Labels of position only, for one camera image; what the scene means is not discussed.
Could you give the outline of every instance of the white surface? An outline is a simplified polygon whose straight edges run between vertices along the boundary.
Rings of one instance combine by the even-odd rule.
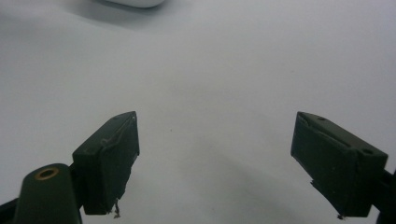
[[[295,115],[340,124],[393,172],[395,24],[391,0],[1,0],[0,202],[136,110],[115,223],[343,223],[290,156]]]

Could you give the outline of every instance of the white object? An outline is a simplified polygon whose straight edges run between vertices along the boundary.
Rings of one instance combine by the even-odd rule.
[[[162,3],[164,0],[107,0],[130,7],[155,7]]]

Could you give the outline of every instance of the white table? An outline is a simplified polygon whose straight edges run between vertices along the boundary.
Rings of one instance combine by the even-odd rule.
[[[392,0],[1,0],[0,202],[135,110],[116,223],[338,223],[290,156],[296,112],[385,151],[393,173],[395,86]]]

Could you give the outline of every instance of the brass insert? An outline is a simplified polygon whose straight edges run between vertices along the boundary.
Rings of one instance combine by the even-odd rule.
[[[53,178],[59,173],[59,169],[56,167],[49,167],[44,170],[39,171],[37,174],[35,174],[35,179],[36,180],[46,180]]]

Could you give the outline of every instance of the screw hole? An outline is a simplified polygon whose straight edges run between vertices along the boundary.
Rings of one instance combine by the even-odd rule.
[[[46,180],[46,179],[50,179],[53,178],[54,176],[56,176],[59,173],[58,168],[56,167],[50,167],[44,170],[41,170],[40,172],[38,172],[35,175],[35,179],[36,180]]]
[[[366,154],[373,155],[373,151],[370,150],[370,149],[364,148],[362,151],[363,151],[364,153],[366,153]]]

